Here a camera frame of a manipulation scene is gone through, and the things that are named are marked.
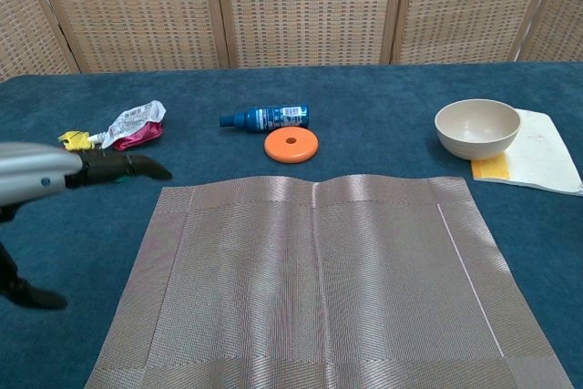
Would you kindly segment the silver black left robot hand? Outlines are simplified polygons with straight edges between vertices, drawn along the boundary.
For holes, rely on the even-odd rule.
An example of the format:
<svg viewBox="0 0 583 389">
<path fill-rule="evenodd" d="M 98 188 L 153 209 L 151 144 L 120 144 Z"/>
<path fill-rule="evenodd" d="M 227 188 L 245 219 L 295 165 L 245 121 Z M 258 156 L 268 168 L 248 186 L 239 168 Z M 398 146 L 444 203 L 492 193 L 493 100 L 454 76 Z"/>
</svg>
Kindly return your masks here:
<svg viewBox="0 0 583 389">
<path fill-rule="evenodd" d="M 1 221 L 14 219 L 25 204 L 66 189 L 105 184 L 122 177 L 146 176 L 170 180 L 172 174 L 156 160 L 107 149 L 68 150 L 27 142 L 1 144 Z M 31 309 L 63 310 L 66 298 L 39 289 L 19 276 L 18 267 L 1 248 L 1 294 L 13 304 Z"/>
</svg>

